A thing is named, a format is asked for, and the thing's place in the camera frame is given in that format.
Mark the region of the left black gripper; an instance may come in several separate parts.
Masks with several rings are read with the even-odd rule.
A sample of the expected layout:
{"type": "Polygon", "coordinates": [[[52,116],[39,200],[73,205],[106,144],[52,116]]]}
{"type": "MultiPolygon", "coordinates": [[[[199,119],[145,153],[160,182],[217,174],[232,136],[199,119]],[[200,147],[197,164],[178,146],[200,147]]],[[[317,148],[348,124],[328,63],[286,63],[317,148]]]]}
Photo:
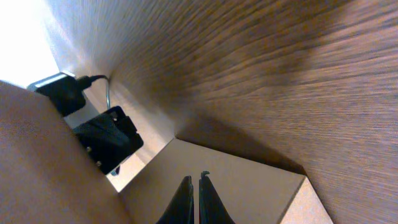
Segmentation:
{"type": "Polygon", "coordinates": [[[144,145],[131,118],[120,106],[75,127],[73,133],[105,175],[118,175],[121,164],[144,145]]]}

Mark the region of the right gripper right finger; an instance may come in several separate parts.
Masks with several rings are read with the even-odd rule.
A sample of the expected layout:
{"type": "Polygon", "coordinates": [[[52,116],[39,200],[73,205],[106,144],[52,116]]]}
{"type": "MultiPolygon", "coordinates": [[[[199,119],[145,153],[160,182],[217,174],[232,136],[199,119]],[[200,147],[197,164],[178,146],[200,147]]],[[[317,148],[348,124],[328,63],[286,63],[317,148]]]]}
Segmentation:
{"type": "Polygon", "coordinates": [[[208,174],[208,171],[203,171],[199,180],[200,224],[235,224],[207,176],[208,174]]]}

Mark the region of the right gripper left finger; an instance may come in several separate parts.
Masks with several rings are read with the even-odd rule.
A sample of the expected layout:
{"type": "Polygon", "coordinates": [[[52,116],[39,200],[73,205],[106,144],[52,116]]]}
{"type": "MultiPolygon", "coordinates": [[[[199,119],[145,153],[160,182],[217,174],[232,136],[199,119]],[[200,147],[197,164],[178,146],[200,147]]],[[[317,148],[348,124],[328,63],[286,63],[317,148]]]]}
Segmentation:
{"type": "Polygon", "coordinates": [[[157,224],[194,224],[192,178],[185,176],[157,224]]]}

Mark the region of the cardboard box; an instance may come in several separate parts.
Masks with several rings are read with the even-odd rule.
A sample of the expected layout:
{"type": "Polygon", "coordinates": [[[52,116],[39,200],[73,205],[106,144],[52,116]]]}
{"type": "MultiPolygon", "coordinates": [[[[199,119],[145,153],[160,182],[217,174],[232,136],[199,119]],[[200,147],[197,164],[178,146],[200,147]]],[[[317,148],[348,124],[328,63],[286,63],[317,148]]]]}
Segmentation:
{"type": "Polygon", "coordinates": [[[331,223],[309,179],[174,139],[120,192],[46,97],[1,83],[2,223],[156,223],[182,179],[210,179],[235,223],[331,223]]]}

